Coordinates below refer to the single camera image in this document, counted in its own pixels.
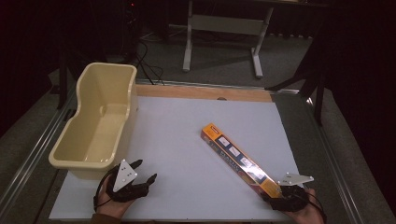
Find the cardboard box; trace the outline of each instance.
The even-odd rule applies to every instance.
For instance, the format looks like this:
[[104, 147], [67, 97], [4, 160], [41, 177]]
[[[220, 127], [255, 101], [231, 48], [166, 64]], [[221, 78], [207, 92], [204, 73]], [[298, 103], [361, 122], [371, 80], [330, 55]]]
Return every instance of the cardboard box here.
[[280, 186], [213, 123], [201, 131], [212, 149], [259, 195], [280, 198]]

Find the beige plastic tub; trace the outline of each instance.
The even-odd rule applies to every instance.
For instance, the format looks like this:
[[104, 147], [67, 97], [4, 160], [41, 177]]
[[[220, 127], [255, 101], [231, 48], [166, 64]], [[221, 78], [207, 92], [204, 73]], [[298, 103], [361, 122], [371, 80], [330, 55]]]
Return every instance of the beige plastic tub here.
[[67, 121], [49, 162], [79, 178], [100, 179], [126, 155], [137, 110], [136, 68], [89, 64], [77, 83], [78, 109]]

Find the metal stand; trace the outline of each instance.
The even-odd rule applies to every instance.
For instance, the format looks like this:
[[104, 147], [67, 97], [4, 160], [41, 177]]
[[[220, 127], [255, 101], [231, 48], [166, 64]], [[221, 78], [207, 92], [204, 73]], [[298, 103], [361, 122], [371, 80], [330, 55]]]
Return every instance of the metal stand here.
[[192, 30], [206, 30], [242, 35], [257, 35], [259, 37], [259, 41], [257, 42], [256, 47], [251, 49], [251, 56], [254, 64], [256, 77], [261, 78], [262, 66], [260, 64], [259, 51], [262, 47], [262, 41], [264, 40], [273, 10], [273, 7], [270, 7], [268, 9], [264, 21], [196, 15], [192, 13], [192, 0], [190, 0], [189, 17], [187, 20], [187, 44], [184, 53], [183, 71], [190, 71], [192, 52]]

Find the black cable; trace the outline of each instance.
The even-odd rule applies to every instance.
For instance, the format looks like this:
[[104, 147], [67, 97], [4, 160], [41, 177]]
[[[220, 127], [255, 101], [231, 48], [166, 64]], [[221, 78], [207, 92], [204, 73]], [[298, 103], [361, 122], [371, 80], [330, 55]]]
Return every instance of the black cable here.
[[312, 196], [318, 202], [319, 207], [321, 208], [321, 210], [323, 210], [323, 205], [321, 204], [320, 200], [315, 195], [310, 194], [310, 193], [306, 193], [306, 194]]
[[[136, 55], [135, 55], [135, 57], [136, 57], [136, 59], [137, 59], [136, 69], [137, 69], [139, 66], [141, 66], [142, 71], [143, 71], [143, 74], [144, 74], [145, 77], [149, 80], [149, 82], [151, 83], [151, 85], [157, 85], [159, 82], [161, 82], [161, 83], [164, 85], [163, 80], [162, 80], [162, 78], [161, 78], [161, 76], [163, 75], [163, 69], [162, 69], [161, 67], [159, 67], [159, 66], [152, 66], [152, 65], [149, 65], [149, 64], [144, 60], [145, 57], [146, 57], [146, 55], [148, 54], [149, 47], [148, 47], [148, 46], [146, 45], [146, 43], [144, 43], [143, 41], [139, 41], [139, 43], [145, 47], [145, 51], [144, 51], [144, 53], [143, 53], [143, 56], [139, 56], [139, 55], [136, 53]], [[151, 71], [152, 74], [154, 74], [154, 76], [155, 76], [156, 78], [158, 78], [157, 81], [156, 81], [155, 83], [152, 81], [151, 77], [149, 76], [149, 73], [146, 71], [145, 66]], [[157, 72], [154, 71], [154, 69], [159, 69], [159, 70], [160, 70], [159, 74], [157, 74]]]
[[317, 206], [315, 203], [312, 203], [311, 201], [306, 200], [305, 198], [301, 197], [300, 195], [297, 195], [297, 194], [291, 194], [291, 195], [294, 196], [294, 197], [296, 197], [296, 198], [298, 198], [298, 199], [300, 199], [300, 200], [302, 200], [302, 201], [304, 201], [304, 202], [306, 202], [306, 203], [311, 204], [311, 205], [314, 206], [316, 209], [318, 209], [318, 211], [320, 212], [320, 215], [321, 215], [322, 218], [323, 218], [323, 222], [324, 222], [324, 223], [327, 223], [327, 216], [326, 216], [326, 214], [324, 213], [322, 207]]
[[110, 202], [110, 201], [112, 200], [112, 199], [110, 198], [107, 202], [98, 204], [98, 203], [99, 203], [99, 202], [98, 202], [98, 200], [99, 200], [99, 192], [100, 192], [100, 190], [101, 190], [101, 188], [102, 188], [103, 183], [105, 182], [106, 178], [107, 178], [109, 175], [113, 174], [113, 173], [114, 173], [116, 170], [118, 170], [119, 168], [120, 168], [119, 165], [113, 167], [111, 170], [109, 170], [109, 171], [103, 176], [103, 178], [102, 178], [101, 181], [99, 182], [98, 188], [96, 189], [95, 196], [93, 197], [93, 210], [94, 210], [95, 212], [96, 212], [96, 209], [97, 209], [99, 206], [102, 206], [102, 205], [104, 205], [105, 203], [108, 203], [108, 202]]

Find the white board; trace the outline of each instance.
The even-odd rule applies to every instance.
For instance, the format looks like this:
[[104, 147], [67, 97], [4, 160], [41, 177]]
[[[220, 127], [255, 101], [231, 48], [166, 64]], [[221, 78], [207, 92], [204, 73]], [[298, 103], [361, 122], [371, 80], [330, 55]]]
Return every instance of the white board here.
[[[213, 122], [274, 180], [286, 172], [298, 174], [274, 103], [161, 97], [139, 97], [138, 103], [126, 160], [143, 160], [135, 169], [136, 184], [158, 176], [148, 196], [134, 202], [125, 220], [288, 219], [272, 210], [200, 136]], [[49, 218], [91, 218], [98, 184], [69, 172]]]

